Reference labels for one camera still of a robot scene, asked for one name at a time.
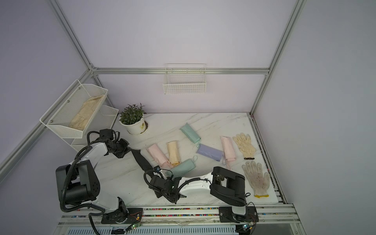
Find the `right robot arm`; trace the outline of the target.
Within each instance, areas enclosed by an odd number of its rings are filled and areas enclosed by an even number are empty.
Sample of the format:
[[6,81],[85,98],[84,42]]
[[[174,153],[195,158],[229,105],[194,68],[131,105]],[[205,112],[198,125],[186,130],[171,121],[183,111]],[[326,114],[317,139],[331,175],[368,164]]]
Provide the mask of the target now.
[[177,204],[181,198],[208,193],[231,206],[233,215],[246,216],[245,177],[216,166],[198,177],[178,177],[171,169],[155,167],[144,173],[144,181],[158,198]]

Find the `black umbrella sleeve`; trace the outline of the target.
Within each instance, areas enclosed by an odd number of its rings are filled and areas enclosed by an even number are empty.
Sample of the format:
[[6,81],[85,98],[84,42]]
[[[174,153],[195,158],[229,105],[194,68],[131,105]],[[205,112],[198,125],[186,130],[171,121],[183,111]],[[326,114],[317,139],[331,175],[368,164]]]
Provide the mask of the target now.
[[134,159],[144,172],[152,171],[153,167],[149,161],[141,154],[140,150],[131,149]]

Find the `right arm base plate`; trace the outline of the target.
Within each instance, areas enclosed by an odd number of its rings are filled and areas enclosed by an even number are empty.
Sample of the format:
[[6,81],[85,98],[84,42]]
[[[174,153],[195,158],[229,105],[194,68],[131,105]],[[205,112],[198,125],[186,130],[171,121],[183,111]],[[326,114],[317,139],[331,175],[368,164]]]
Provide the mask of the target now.
[[258,212],[254,206],[219,207],[219,220],[221,223],[243,223],[259,221]]

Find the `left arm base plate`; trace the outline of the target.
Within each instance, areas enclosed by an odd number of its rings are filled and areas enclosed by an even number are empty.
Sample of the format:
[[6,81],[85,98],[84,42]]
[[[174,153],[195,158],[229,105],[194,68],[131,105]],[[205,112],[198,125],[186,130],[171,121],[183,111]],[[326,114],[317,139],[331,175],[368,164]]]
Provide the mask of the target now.
[[127,208],[126,211],[116,210],[105,213],[102,216],[101,224],[133,224],[141,221],[143,208]]

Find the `yellow umbrella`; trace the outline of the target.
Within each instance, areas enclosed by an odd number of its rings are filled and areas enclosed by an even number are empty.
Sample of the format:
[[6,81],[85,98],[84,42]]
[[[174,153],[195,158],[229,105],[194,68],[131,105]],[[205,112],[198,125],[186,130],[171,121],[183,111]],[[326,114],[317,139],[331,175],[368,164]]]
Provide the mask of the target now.
[[179,154],[179,148],[178,148],[178,142],[172,141],[167,143],[167,151],[169,155],[169,162],[172,166],[179,165],[180,162],[180,154]]

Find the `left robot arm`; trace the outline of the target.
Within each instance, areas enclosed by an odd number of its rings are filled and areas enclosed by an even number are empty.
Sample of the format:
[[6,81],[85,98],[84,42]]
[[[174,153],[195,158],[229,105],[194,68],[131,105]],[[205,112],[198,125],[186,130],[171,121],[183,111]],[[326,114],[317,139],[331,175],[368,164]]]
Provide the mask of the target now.
[[60,209],[72,212],[81,208],[98,210],[96,216],[128,216],[128,210],[119,197],[101,190],[95,167],[102,157],[114,155],[123,158],[128,153],[128,142],[120,132],[112,129],[90,131],[87,145],[78,151],[74,160],[56,169],[56,182]]

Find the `black umbrella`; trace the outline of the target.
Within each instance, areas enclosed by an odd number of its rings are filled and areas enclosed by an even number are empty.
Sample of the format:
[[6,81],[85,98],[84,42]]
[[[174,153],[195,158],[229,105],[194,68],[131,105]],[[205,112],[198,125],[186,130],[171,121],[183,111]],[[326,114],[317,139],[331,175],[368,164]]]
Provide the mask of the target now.
[[163,196],[162,190],[164,189],[164,186],[165,186],[165,180],[159,168],[154,168],[152,171],[152,174],[153,176],[151,178],[150,184],[157,198],[160,198]]

